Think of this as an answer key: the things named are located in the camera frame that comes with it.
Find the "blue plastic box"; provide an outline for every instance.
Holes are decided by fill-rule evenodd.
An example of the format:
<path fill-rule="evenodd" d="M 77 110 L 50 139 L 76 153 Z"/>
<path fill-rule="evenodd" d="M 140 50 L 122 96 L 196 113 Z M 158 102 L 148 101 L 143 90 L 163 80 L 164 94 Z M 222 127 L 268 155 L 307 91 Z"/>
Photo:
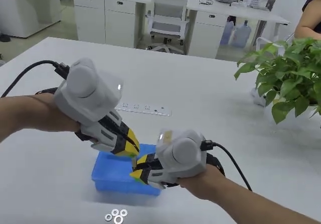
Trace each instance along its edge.
<path fill-rule="evenodd" d="M 140 144 L 139 158 L 146 154 L 155 153 L 155 151 L 155 145 Z M 130 158 L 99 152 L 91 179 L 99 191 L 119 191 L 156 196 L 161 193 L 159 189 L 134 180 L 129 175 L 131 172 Z"/>

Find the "power strip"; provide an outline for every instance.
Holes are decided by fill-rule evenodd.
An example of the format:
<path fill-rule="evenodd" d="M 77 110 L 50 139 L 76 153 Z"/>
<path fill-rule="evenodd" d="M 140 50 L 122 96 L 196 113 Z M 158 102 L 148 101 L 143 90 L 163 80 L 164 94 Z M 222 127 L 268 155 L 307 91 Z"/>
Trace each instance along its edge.
<path fill-rule="evenodd" d="M 139 104 L 139 103 L 119 103 L 116 110 L 127 111 L 133 113 L 149 114 L 149 115 L 159 115 L 159 116 L 171 116 L 172 111 L 166 107 L 160 107 L 149 104 Z"/>

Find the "human hand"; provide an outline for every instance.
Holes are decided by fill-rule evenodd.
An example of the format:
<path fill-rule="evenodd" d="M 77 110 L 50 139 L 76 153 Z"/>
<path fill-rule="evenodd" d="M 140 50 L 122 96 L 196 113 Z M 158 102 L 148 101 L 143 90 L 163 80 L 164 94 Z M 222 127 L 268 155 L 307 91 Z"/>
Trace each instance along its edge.
<path fill-rule="evenodd" d="M 24 128 L 48 132 L 76 132 L 80 129 L 78 122 L 72 120 L 57 108 L 52 94 L 41 93 L 26 97 L 28 99 L 26 99 Z"/>
<path fill-rule="evenodd" d="M 217 186 L 225 180 L 217 167 L 206 165 L 206 171 L 194 177 L 178 179 L 178 184 L 199 199 L 215 202 Z"/>

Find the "metal washer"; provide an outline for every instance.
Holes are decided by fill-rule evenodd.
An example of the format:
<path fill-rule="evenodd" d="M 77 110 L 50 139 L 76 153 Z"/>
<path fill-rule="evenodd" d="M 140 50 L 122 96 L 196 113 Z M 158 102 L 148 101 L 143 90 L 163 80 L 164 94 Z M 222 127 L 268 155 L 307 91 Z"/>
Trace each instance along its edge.
<path fill-rule="evenodd" d="M 124 218 L 121 215 L 117 215 L 114 218 L 114 223 L 115 224 L 122 224 L 123 221 L 124 221 Z"/>
<path fill-rule="evenodd" d="M 106 221 L 111 221 L 112 220 L 112 215 L 111 214 L 106 214 L 105 220 Z"/>
<path fill-rule="evenodd" d="M 128 214 L 128 211 L 127 211 L 126 209 L 123 209 L 123 210 L 120 211 L 120 215 L 121 215 L 122 217 L 127 216 L 127 214 Z"/>
<path fill-rule="evenodd" d="M 112 214 L 112 216 L 117 216 L 117 215 L 119 215 L 119 210 L 118 209 L 113 209 L 111 211 L 111 214 Z"/>

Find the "office chair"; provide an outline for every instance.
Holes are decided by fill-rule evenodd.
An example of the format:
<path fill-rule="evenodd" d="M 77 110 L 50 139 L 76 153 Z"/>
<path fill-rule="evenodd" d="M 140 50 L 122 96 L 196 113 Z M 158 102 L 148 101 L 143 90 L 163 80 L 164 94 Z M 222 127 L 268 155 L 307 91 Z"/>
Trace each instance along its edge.
<path fill-rule="evenodd" d="M 154 7 L 147 15 L 148 32 L 151 35 L 164 36 L 164 42 L 151 44 L 148 49 L 165 49 L 168 53 L 173 50 L 183 54 L 182 50 L 168 44 L 168 38 L 180 39 L 183 45 L 189 22 L 186 18 L 187 0 L 152 0 L 152 3 Z"/>
<path fill-rule="evenodd" d="M 292 44 L 292 41 L 294 40 L 294 33 L 292 33 L 290 36 L 288 36 L 286 39 L 284 39 L 288 44 Z M 262 45 L 265 45 L 267 43 L 272 43 L 271 41 L 265 39 L 264 37 L 258 37 L 256 39 L 256 51 L 259 51 L 262 49 Z M 277 47 L 277 55 L 283 56 L 285 53 L 284 46 L 278 45 L 276 43 L 273 43 L 274 46 Z"/>

